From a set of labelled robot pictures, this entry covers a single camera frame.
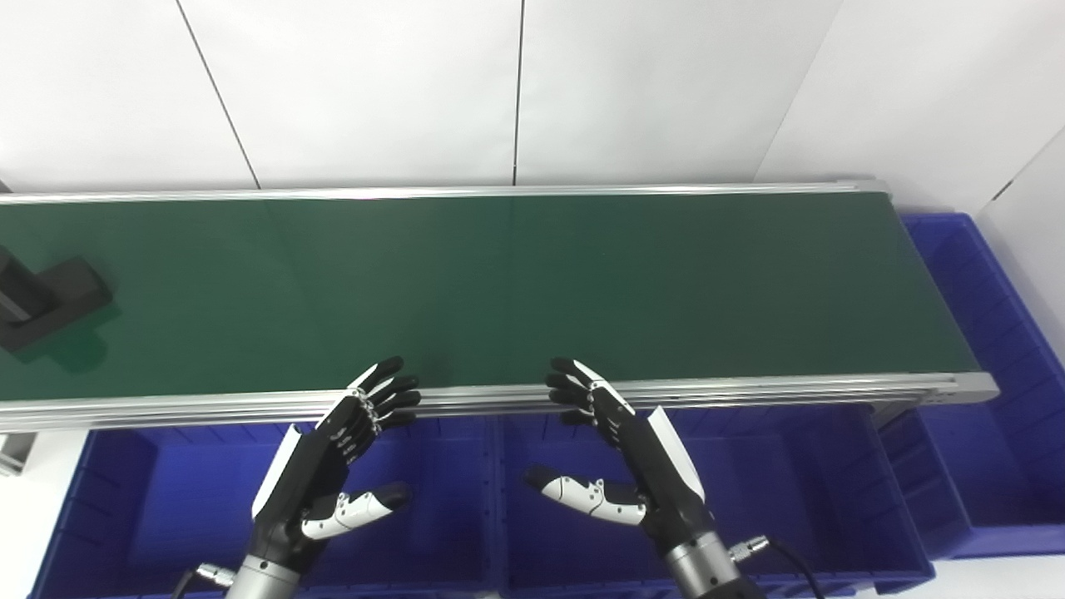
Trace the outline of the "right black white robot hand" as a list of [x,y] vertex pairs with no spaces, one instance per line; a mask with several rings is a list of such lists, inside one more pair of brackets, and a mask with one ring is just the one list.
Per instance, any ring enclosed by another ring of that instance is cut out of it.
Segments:
[[681,546],[721,543],[695,463],[665,410],[642,416],[609,382],[572,358],[552,358],[548,399],[567,407],[562,423],[590,426],[617,450],[630,487],[532,465],[524,480],[537,493],[592,518],[641,527],[662,557]]

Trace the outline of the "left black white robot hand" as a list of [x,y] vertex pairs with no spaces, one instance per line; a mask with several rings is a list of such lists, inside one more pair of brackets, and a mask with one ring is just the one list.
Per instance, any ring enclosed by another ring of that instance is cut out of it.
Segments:
[[247,552],[256,566],[307,574],[334,536],[366,527],[407,505],[407,484],[347,493],[354,462],[382,432],[410,425],[419,381],[402,375],[399,356],[372,365],[308,431],[292,425],[252,501]]

